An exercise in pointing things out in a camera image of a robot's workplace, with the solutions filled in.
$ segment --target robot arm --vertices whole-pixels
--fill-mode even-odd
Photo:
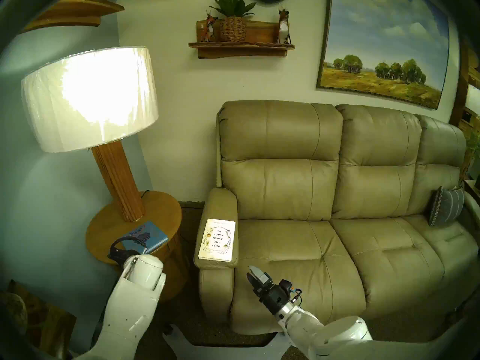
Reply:
[[[318,359],[317,356],[328,356],[340,346],[371,340],[363,319],[350,316],[324,326],[310,312],[295,305],[301,299],[300,289],[293,289],[287,280],[281,280],[276,285],[267,273],[257,267],[249,266],[249,269],[247,279],[253,286],[253,292],[275,316],[290,343],[307,358]],[[290,299],[291,293],[296,293],[293,299]]]
[[[95,346],[80,360],[133,360],[165,285],[163,263],[149,254],[129,257],[105,308]]]

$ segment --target framed painting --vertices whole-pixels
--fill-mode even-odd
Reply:
[[[438,108],[448,18],[428,0],[327,0],[317,87]]]

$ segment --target sky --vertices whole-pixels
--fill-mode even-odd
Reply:
[[[332,0],[325,61],[357,55],[363,68],[415,59],[426,84],[443,89],[448,20],[428,0]]]

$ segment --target potted plant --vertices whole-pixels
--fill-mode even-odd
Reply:
[[[468,179],[467,171],[475,156],[475,152],[480,148],[480,131],[472,130],[470,137],[466,140],[465,157],[460,168],[460,180]]]
[[[249,11],[257,4],[252,2],[245,5],[243,0],[215,0],[219,7],[210,6],[225,15],[220,28],[220,36],[224,41],[244,41],[247,33],[243,17],[254,15]]]

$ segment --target book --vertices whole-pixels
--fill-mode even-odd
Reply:
[[[145,250],[145,253],[143,253],[145,248],[142,245],[133,240],[122,241],[122,244],[126,250],[136,250],[140,254],[151,254],[163,243],[166,243],[169,240],[169,237],[151,221],[145,222],[124,236],[134,236],[138,239],[141,239],[147,245],[147,249]]]
[[[234,237],[235,222],[208,218],[203,231],[198,258],[209,261],[231,262]]]

